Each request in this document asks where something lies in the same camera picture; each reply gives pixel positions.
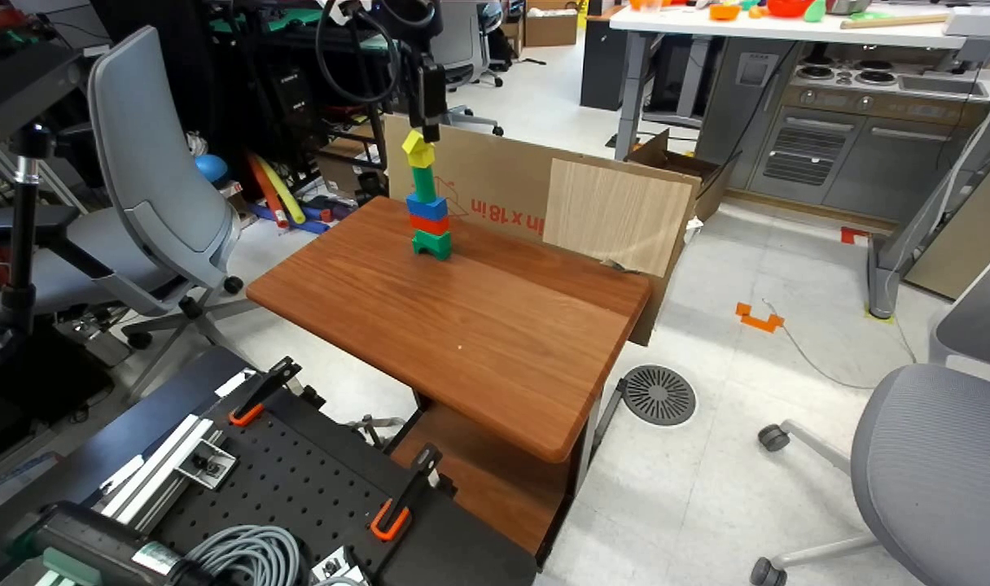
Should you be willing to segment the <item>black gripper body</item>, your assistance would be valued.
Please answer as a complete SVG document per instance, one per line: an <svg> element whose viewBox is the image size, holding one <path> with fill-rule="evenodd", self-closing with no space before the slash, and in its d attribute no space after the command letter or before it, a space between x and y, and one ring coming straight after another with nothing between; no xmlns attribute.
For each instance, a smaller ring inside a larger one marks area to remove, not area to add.
<svg viewBox="0 0 990 586"><path fill-rule="evenodd" d="M446 70L434 63L418 69L418 111L423 123L436 123L446 115Z"/></svg>

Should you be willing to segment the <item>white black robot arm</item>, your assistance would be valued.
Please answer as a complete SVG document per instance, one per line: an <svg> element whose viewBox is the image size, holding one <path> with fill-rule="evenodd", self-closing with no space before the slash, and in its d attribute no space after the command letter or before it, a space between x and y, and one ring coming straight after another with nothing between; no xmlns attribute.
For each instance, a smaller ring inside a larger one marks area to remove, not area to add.
<svg viewBox="0 0 990 586"><path fill-rule="evenodd" d="M446 69L434 54L434 38L443 33L440 0L317 0L317 5L312 54L332 90L370 106L400 104L411 123L436 144L446 115ZM326 63L324 37L332 25L348 33L362 90L347 89ZM385 54L385 85L375 85L365 63L365 30L378 37L375 47Z"/></svg>

